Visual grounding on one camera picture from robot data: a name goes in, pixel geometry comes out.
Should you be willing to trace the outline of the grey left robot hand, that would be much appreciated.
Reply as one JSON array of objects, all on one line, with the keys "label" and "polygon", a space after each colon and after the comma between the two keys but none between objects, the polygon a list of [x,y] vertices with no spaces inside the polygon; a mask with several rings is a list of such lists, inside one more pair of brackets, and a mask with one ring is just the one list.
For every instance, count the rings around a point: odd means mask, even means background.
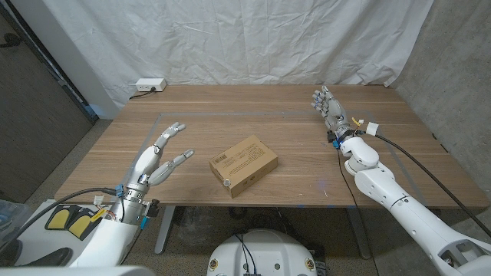
[{"label": "grey left robot hand", "polygon": [[166,161],[162,166],[160,165],[164,147],[172,137],[185,129],[185,124],[175,122],[160,134],[152,146],[143,151],[127,181],[128,189],[137,189],[138,186],[142,186],[141,190],[147,193],[151,186],[158,186],[164,182],[176,167],[194,154],[194,149],[188,149],[174,159]]}]

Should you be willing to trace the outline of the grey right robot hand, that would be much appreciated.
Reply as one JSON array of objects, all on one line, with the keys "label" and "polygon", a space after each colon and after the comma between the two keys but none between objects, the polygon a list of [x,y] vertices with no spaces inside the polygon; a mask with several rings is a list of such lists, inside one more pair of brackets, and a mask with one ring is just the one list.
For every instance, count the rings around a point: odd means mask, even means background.
[{"label": "grey right robot hand", "polygon": [[328,140],[338,142],[352,138],[354,131],[348,122],[346,112],[332,92],[322,86],[321,90],[316,90],[312,94],[313,102],[311,105],[321,114],[328,128]]}]

